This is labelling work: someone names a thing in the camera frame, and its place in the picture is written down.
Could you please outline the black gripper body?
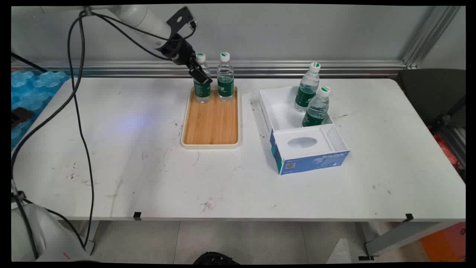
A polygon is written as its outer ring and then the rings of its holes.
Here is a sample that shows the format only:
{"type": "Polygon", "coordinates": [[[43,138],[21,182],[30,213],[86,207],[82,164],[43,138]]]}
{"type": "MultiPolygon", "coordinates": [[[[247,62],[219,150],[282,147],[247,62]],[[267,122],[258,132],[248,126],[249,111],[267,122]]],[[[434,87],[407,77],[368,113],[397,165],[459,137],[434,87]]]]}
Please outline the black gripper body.
{"type": "Polygon", "coordinates": [[[177,41],[167,41],[160,48],[156,48],[165,58],[171,59],[178,66],[187,66],[190,56],[195,53],[193,47],[178,33],[172,36],[177,41]]]}

